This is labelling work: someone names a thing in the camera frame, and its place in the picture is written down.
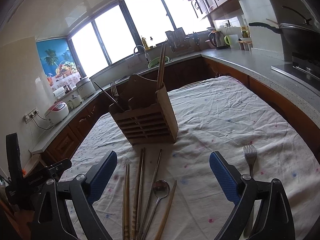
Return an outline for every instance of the power outlet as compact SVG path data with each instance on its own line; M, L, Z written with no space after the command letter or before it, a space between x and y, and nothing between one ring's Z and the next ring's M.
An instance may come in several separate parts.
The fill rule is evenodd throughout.
M32 117L34 117L38 113L39 113L38 108L34 108L30 113L25 114L23 119L26 123L28 123L32 119Z
M226 21L223 23L223 26L224 26L225 28L230 27L231 24L230 24L229 20L226 20Z

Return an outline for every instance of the faucet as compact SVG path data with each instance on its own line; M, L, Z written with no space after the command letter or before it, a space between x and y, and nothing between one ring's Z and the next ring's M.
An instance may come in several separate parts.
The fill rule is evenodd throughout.
M144 50L144 53L146 53L146 49L145 49L142 45L137 45L137 46L135 46L134 49L133 49L133 55L137 55L137 54L139 53L139 49L138 49L138 52L134 52L137 47L142 47L143 50Z
M137 47L142 47L142 48L143 48L143 50L144 50L144 55L145 55L146 60L147 60L147 62L148 62L148 64L149 64L150 61L151 61L151 58L150 58L149 54L146 52L146 49L145 49L142 45L137 45L137 46L134 47L134 49L133 49L133 55L135 56L135 55L138 54L139 49L138 49L138 52L134 52Z

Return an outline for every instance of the blue gripper pad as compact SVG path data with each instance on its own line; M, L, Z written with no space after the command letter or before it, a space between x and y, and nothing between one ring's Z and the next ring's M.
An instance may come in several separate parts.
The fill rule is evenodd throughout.
M86 173L85 189L88 193L87 200L90 205L100 199L117 166L117 154L112 151L105 155L102 160L93 165Z
M233 165L229 165L219 152L212 152L210 154L209 164L227 199L237 205L240 201L238 194L239 181L238 183L236 182L228 169L233 167L233 172L237 172L238 174L236 173L236 176L239 175L239 178L241 176L240 173Z

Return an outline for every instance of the palm tree picture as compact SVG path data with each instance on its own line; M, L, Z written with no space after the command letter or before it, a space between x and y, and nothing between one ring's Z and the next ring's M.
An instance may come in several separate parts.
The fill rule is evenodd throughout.
M47 62L47 64L49 66L53 66L56 65L57 67L59 67L56 63L56 61L58 61L58 57L56 54L56 51L53 49L47 49L44 51L48 56L44 58L44 60Z
M65 61L71 60L70 54L67 51L62 54L62 57Z

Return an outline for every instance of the green colander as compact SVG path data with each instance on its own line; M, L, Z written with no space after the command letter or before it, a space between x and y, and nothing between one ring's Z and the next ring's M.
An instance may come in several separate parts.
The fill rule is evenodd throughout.
M169 57L165 57L165 60L164 60L164 63L168 62L170 59ZM160 65L160 57L156 57L155 59L151 60L149 65L148 65L148 68L153 68L153 67L156 67L156 66L159 66Z

